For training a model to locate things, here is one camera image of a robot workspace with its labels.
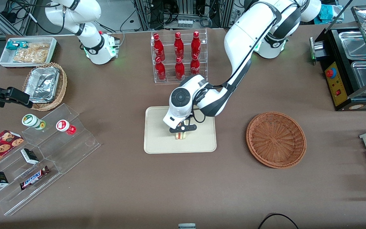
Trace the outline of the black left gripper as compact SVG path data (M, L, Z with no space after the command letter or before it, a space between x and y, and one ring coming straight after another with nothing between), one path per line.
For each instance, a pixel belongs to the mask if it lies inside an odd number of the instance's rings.
M195 124L190 124L190 125L180 125L177 126L175 129L173 128L169 128L169 132L172 134L176 134L178 132L189 132L189 131L195 131L197 129L197 125Z

